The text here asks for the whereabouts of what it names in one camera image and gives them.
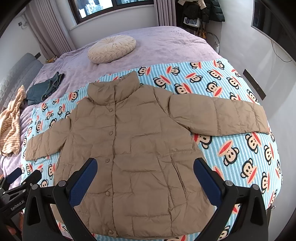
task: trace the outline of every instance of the monkey print blanket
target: monkey print blanket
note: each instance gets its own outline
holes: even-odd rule
[[[224,59],[216,59],[198,63],[158,64],[139,66],[139,68],[108,74],[97,81],[112,81],[135,70],[140,83],[165,88],[176,94],[196,93],[217,98],[244,100],[259,104],[255,95],[241,75]],[[76,104],[87,97],[87,87],[65,94],[60,99],[52,99],[34,109],[29,122],[27,136],[22,146],[22,180],[32,171],[42,172],[40,185],[53,185],[53,175],[59,153],[40,158],[36,161],[25,161],[27,141],[39,133],[46,131],[56,121],[67,118]],[[231,180],[237,186],[250,187],[257,184],[263,195],[265,207],[268,208],[278,195],[282,184],[282,173],[275,137],[263,133],[248,133],[225,137],[202,136],[192,133],[192,138],[203,151],[210,168],[224,180]],[[227,226],[220,238],[228,235],[239,206],[235,206]],[[67,232],[64,224],[60,228]],[[194,240],[196,234],[179,237],[188,241]],[[114,238],[96,235],[98,240],[114,241]]]

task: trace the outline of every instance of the window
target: window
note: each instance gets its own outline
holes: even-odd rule
[[[153,4],[153,0],[68,0],[76,23],[117,9]]]

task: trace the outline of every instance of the metal screw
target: metal screw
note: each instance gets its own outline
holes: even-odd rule
[[[255,190],[259,190],[259,186],[257,184],[253,184],[252,187],[255,189]]]
[[[60,186],[60,187],[63,187],[63,186],[65,186],[65,185],[66,185],[66,181],[60,181],[60,182],[59,182],[59,186]]]
[[[232,181],[229,181],[229,180],[226,180],[225,181],[225,184],[229,187],[231,187],[233,185],[233,182]]]
[[[33,190],[36,190],[38,187],[39,187],[38,184],[34,184],[34,185],[32,186],[32,189],[33,189]]]

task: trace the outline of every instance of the round pillow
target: round pillow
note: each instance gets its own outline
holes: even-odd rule
[[[128,35],[116,35],[101,39],[90,47],[88,58],[95,64],[108,63],[131,52],[136,40]]]

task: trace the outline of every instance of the wall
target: wall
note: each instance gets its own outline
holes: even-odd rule
[[[117,10],[76,25],[68,1],[56,0],[56,3],[76,48],[112,34],[156,26],[153,5]]]
[[[211,22],[207,31],[220,39],[220,55],[227,58],[239,73],[247,69],[267,95],[260,103],[276,138],[284,177],[269,225],[269,240],[272,241],[296,207],[296,66],[293,62],[280,60],[274,54],[270,40],[251,27],[253,0],[219,0],[219,3],[226,22]],[[275,51],[285,61],[290,60],[278,46]]]
[[[18,26],[19,22],[24,24],[24,20],[21,17],[13,19],[0,38],[0,80],[6,77],[9,70],[24,54],[31,53],[36,55],[38,52],[41,53],[39,43],[30,26],[21,29]],[[42,53],[38,60],[43,64],[45,63]]]

